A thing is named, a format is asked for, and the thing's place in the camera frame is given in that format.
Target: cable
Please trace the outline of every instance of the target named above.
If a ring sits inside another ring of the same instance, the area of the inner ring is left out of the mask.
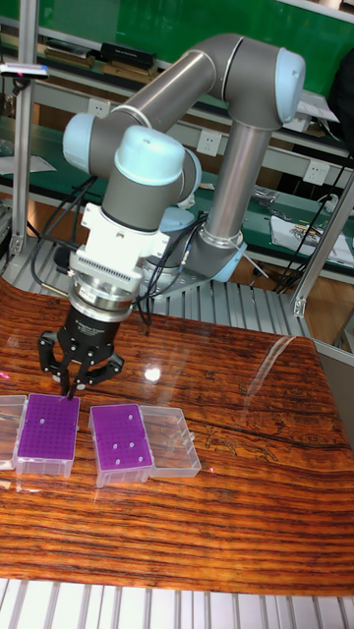
[[[206,221],[207,215],[205,213],[199,213],[197,219],[191,224],[188,225],[180,234],[179,236],[176,238],[176,240],[170,245],[170,247],[167,248],[166,252],[164,253],[164,255],[160,258],[158,264],[156,265],[155,269],[153,270],[153,273],[151,275],[151,278],[149,280],[149,283],[147,285],[147,290],[146,292],[137,297],[136,301],[135,301],[135,306],[137,306],[140,316],[142,318],[142,321],[145,325],[149,326],[152,323],[152,319],[151,319],[151,306],[152,306],[152,299],[154,299],[155,297],[158,297],[159,295],[162,295],[164,293],[166,293],[167,291],[170,290],[170,288],[175,284],[175,282],[177,281],[178,277],[180,276],[186,261],[187,261],[187,257],[189,255],[189,251],[192,248],[192,243],[193,240],[195,239],[198,231],[200,230],[200,228],[202,227],[203,223]],[[180,244],[180,242],[186,237],[188,236],[188,239],[186,241],[186,244],[184,246],[182,255],[181,255],[181,259],[180,259],[180,263],[178,266],[178,270],[177,273],[175,275],[175,277],[172,279],[172,281],[165,286],[165,288],[163,288],[160,291],[157,291],[157,283],[158,280],[163,272],[163,269],[165,268],[165,265],[168,261],[168,259],[172,256],[172,254],[176,251],[178,245]],[[142,302],[146,302],[146,312],[144,313],[143,308],[142,308]]]
[[[39,232],[35,229],[35,227],[33,227],[33,225],[30,224],[29,221],[28,221],[28,228],[31,230],[34,236],[36,236],[37,238],[40,238]]]
[[[286,268],[283,270],[282,274],[280,275],[280,277],[279,277],[279,279],[278,279],[278,281],[277,281],[277,283],[276,283],[275,287],[273,288],[273,292],[275,292],[275,293],[276,293],[276,292],[278,292],[278,293],[282,292],[282,291],[283,291],[283,284],[284,284],[284,281],[285,281],[285,283],[287,283],[287,282],[288,282],[288,279],[292,276],[292,273],[290,273],[290,275],[286,275],[287,271],[290,269],[291,265],[292,265],[292,264],[296,261],[296,257],[297,257],[297,255],[298,255],[298,253],[300,252],[300,250],[301,250],[301,248],[302,248],[302,246],[303,246],[304,242],[306,241],[306,238],[308,237],[308,234],[309,234],[310,230],[313,228],[313,226],[314,226],[315,222],[316,222],[316,221],[317,221],[317,219],[319,218],[319,216],[320,216],[320,214],[321,214],[322,210],[323,210],[323,209],[324,209],[324,207],[325,207],[325,203],[327,202],[328,198],[330,198],[330,195],[333,193],[333,191],[334,191],[334,189],[335,189],[335,186],[337,185],[337,183],[338,183],[338,181],[339,181],[339,179],[340,179],[340,177],[341,177],[342,173],[344,172],[344,169],[345,169],[345,168],[349,165],[350,161],[351,161],[351,156],[349,155],[349,156],[347,157],[347,159],[345,160],[344,164],[342,165],[342,167],[340,168],[339,173],[337,174],[337,176],[336,176],[336,178],[335,178],[335,181],[334,181],[334,183],[332,184],[332,186],[330,187],[330,189],[329,189],[328,193],[327,193],[324,197],[322,197],[323,201],[322,201],[322,203],[321,203],[321,205],[320,205],[320,207],[319,207],[318,211],[316,212],[315,216],[313,217],[313,219],[312,219],[311,223],[308,225],[308,227],[307,227],[307,229],[306,229],[306,231],[305,231],[305,234],[304,234],[304,236],[302,237],[302,239],[301,239],[301,241],[300,241],[300,244],[299,244],[299,246],[298,246],[298,248],[297,248],[296,252],[294,252],[294,254],[293,254],[293,256],[292,256],[291,260],[290,260],[290,261],[289,261],[289,263],[288,263],[288,265],[286,266]],[[306,262],[302,262],[302,263],[298,266],[298,268],[297,268],[297,269],[294,269],[294,270],[295,270],[295,271],[298,271],[298,270],[300,270],[300,267],[301,267],[301,266],[304,266],[304,269],[303,269],[302,271],[300,271],[300,272],[304,272],[304,270],[305,270],[306,265],[308,264],[308,262],[309,262],[308,260],[307,260]]]
[[[81,204],[85,194],[87,193],[89,187],[92,185],[92,183],[95,180],[96,180],[96,177],[89,177],[75,191],[73,191],[65,199],[63,199],[59,203],[59,205],[55,208],[55,210],[52,212],[52,214],[49,216],[49,218],[47,219],[43,229],[41,230],[41,232],[39,234],[38,242],[36,243],[36,245],[35,245],[35,247],[34,247],[34,249],[32,251],[32,254],[30,256],[30,272],[32,274],[32,277],[33,277],[34,281],[37,284],[39,284],[39,286],[43,285],[43,281],[40,279],[40,277],[37,275],[37,273],[35,271],[35,263],[36,263],[36,259],[38,257],[38,254],[40,252],[40,249],[41,249],[43,243],[46,240],[49,240],[50,242],[54,242],[56,244],[62,244],[62,245],[65,245],[67,247],[70,247],[71,249],[73,247],[75,249],[77,249],[77,247],[75,247],[71,243],[67,243],[67,242],[59,240],[57,238],[50,237],[50,233],[60,223],[60,221],[64,218],[64,216],[66,216],[72,210],[72,208],[75,205],[78,204],[79,207],[80,207],[80,204]],[[60,216],[58,216],[58,218],[53,223],[52,221],[57,216],[57,214],[63,209],[63,207],[64,207],[64,205],[66,203],[69,203],[69,205],[64,209],[62,214]]]

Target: light blue joint cap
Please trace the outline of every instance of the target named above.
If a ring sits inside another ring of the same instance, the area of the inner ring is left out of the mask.
[[[242,243],[240,249],[236,251],[234,257],[232,257],[223,268],[221,268],[216,275],[214,275],[211,279],[214,279],[216,282],[227,282],[230,279],[232,273],[234,272],[237,264],[239,263],[242,254],[246,251],[247,245],[245,242]]]
[[[89,173],[89,143],[94,116],[77,114],[68,123],[63,137],[63,153],[72,166]]]
[[[306,64],[295,52],[280,48],[275,68],[275,100],[282,123],[290,122],[296,113],[304,86]]]
[[[164,211],[159,230],[163,234],[167,232],[178,232],[191,225],[194,220],[194,214],[189,212],[188,209],[180,209],[179,207],[170,205],[166,207]]]
[[[128,179],[145,186],[167,186],[182,173],[184,147],[169,136],[145,127],[129,127],[114,163]]]

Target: green wall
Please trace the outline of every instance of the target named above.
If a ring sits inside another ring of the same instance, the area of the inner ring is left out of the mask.
[[[0,0],[0,15],[16,19],[19,4]],[[39,22],[94,41],[116,39],[166,61],[201,39],[238,32],[302,54],[306,89],[323,94],[354,47],[354,24],[276,0],[40,0]]]

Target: power outlet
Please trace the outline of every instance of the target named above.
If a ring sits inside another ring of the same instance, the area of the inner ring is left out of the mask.
[[[197,153],[215,157],[221,142],[221,134],[216,134],[209,129],[203,129],[199,138]]]
[[[90,98],[88,101],[88,114],[97,118],[105,118],[110,112],[111,103],[103,98]]]
[[[325,183],[325,177],[328,172],[329,164],[326,164],[325,161],[311,160],[303,181],[314,184],[315,186],[322,186]]]

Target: wooden table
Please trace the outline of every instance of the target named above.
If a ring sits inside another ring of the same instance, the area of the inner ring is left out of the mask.
[[[58,394],[36,338],[68,304],[0,280],[0,394]],[[0,472],[0,576],[254,594],[354,593],[354,457],[311,340],[133,314],[82,394],[69,480]],[[157,368],[157,382],[147,370]],[[181,407],[194,479],[95,487],[89,407]]]

